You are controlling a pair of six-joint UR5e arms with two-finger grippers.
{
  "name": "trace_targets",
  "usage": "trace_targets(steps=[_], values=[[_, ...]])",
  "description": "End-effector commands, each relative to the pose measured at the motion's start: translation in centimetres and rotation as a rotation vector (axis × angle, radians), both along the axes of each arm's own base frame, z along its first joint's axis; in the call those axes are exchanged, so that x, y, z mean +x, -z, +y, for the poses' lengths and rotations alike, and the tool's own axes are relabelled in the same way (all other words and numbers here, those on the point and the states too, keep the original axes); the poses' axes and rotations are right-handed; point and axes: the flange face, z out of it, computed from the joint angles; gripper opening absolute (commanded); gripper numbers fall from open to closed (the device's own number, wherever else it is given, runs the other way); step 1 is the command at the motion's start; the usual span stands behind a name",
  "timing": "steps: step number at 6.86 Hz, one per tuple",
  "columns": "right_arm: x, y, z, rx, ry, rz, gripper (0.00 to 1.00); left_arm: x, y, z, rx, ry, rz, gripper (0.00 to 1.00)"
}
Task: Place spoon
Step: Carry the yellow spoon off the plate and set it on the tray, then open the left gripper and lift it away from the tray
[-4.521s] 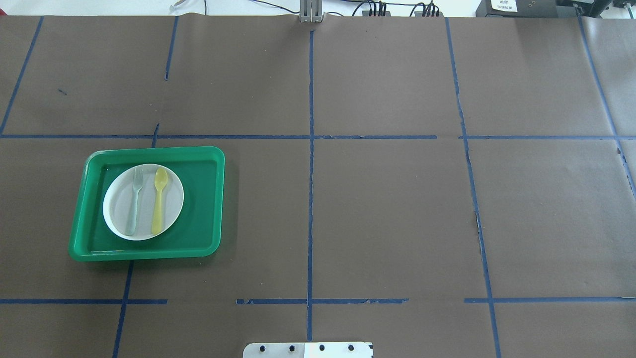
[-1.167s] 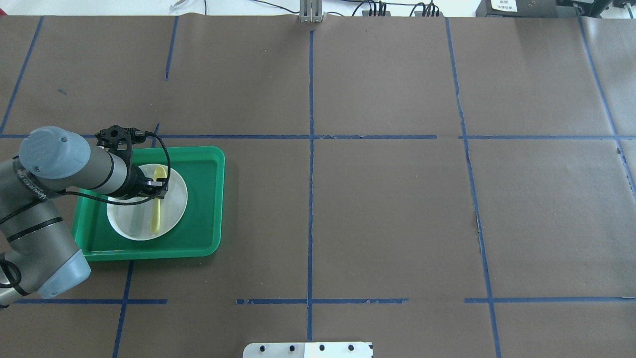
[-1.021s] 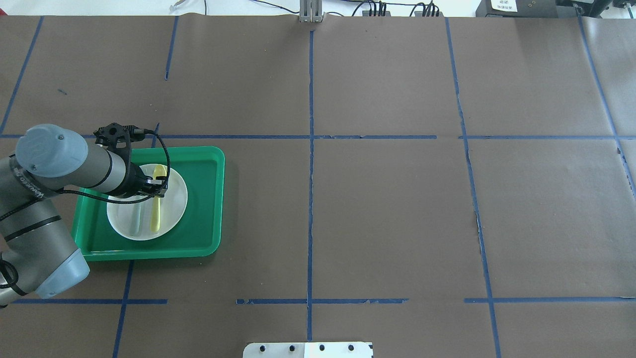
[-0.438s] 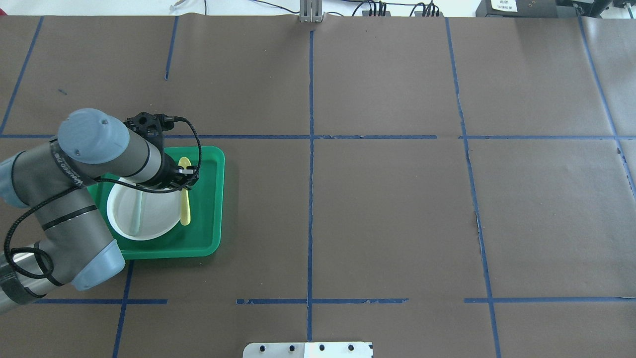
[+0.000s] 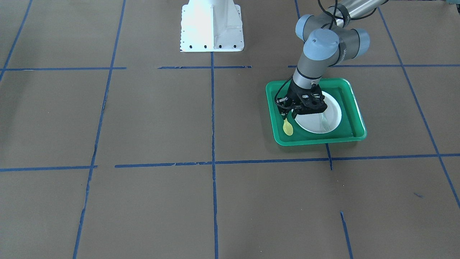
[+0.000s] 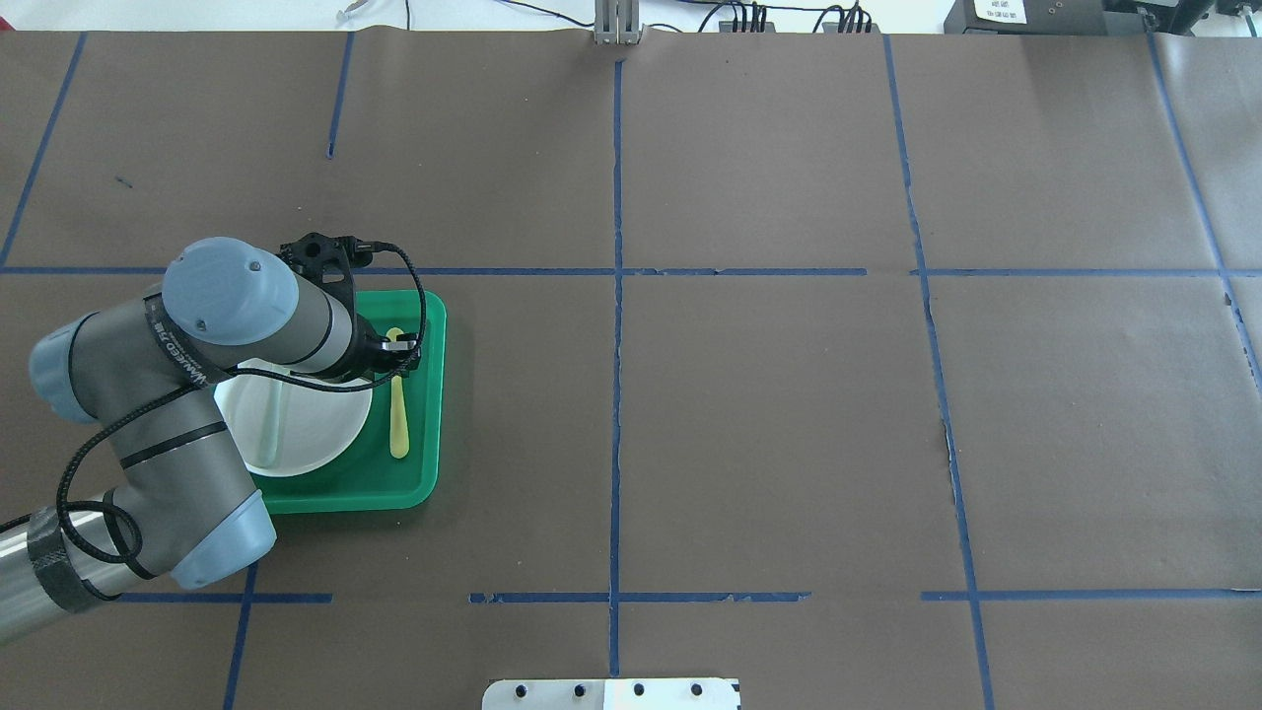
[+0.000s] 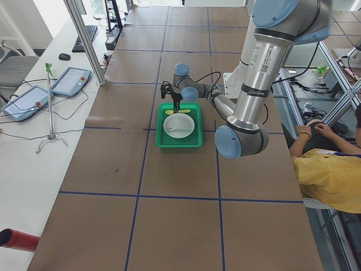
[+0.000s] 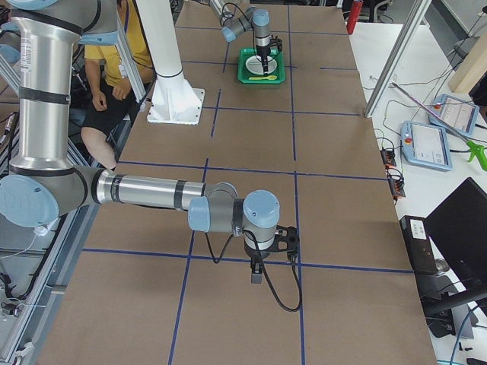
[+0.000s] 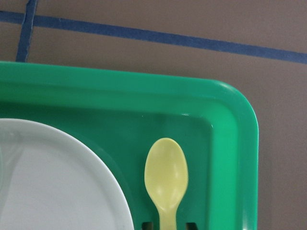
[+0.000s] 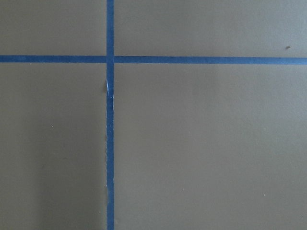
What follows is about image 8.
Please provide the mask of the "person's hand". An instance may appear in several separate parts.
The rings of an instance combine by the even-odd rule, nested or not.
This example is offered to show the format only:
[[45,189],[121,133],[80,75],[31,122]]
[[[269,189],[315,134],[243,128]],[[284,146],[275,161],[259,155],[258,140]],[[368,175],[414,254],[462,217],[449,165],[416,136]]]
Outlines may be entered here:
[[102,112],[107,109],[107,100],[105,94],[101,90],[95,90],[92,92],[92,103],[95,110],[98,112]]

